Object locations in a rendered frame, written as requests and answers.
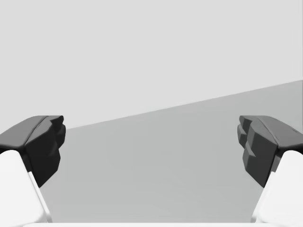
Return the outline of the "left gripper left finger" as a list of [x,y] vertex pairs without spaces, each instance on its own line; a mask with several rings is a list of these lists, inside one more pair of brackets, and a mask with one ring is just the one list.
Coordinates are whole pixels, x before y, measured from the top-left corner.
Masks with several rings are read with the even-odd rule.
[[27,118],[0,134],[0,224],[51,223],[40,188],[57,172],[62,115]]

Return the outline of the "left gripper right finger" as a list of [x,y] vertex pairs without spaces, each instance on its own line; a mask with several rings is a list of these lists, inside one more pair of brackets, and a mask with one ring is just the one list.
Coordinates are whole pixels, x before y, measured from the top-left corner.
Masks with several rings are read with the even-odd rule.
[[246,172],[263,188],[252,223],[303,224],[303,134],[265,115],[241,115]]

